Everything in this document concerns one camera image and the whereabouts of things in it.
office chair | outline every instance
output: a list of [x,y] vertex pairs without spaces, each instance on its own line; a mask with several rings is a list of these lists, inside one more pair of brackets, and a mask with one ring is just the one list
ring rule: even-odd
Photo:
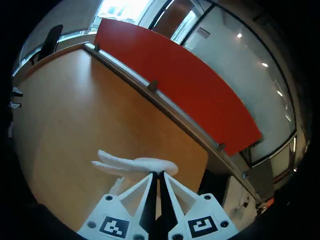
[[60,38],[62,29],[63,25],[57,25],[50,30],[46,37],[46,40],[43,43],[41,50],[30,58],[32,65],[34,65],[34,58],[36,55],[38,55],[39,62],[40,60],[49,56],[57,50],[58,40]]

desk surface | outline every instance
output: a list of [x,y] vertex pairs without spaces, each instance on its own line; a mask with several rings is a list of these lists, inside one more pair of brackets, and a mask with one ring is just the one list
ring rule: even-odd
[[117,177],[91,165],[99,149],[121,158],[177,164],[197,191],[206,151],[148,100],[84,50],[60,56],[19,86],[14,138],[38,202],[77,231]]

cable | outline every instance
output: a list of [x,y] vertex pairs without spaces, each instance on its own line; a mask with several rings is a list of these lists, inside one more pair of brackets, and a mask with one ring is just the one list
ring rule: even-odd
[[241,202],[241,199],[242,199],[242,193],[243,193],[243,190],[244,190],[244,187],[241,185],[241,196],[240,196],[240,200],[239,200],[239,203],[238,203],[238,205],[239,205],[239,207],[243,207],[244,206],[244,208],[246,208],[247,206],[248,206],[248,204],[249,204],[249,202],[250,202],[250,196],[249,196],[249,192],[247,192],[248,193],[248,196],[247,196],[247,202],[244,202],[242,205],[240,205],[240,202]]

red desk divider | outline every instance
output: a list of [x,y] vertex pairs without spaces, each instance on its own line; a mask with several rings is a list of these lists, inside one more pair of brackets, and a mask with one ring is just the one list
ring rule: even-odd
[[104,18],[94,44],[149,82],[157,80],[158,89],[217,143],[224,143],[228,155],[261,138],[250,113],[224,80],[170,39],[146,28]]

glass wall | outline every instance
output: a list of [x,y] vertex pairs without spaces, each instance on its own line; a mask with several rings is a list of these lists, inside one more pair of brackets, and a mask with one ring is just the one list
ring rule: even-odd
[[232,88],[253,117],[263,136],[251,148],[253,163],[288,140],[296,125],[288,88],[267,49],[246,26],[216,6],[184,47]]

